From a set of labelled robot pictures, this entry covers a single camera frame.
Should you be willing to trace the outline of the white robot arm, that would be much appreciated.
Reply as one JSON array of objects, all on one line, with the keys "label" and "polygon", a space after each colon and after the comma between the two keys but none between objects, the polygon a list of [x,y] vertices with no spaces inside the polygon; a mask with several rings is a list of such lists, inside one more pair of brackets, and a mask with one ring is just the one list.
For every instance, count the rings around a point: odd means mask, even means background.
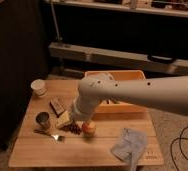
[{"label": "white robot arm", "polygon": [[63,122],[56,121],[57,129],[74,121],[90,121],[105,100],[188,115],[188,76],[115,80],[109,73],[99,73],[82,78],[77,88],[67,117]]}]

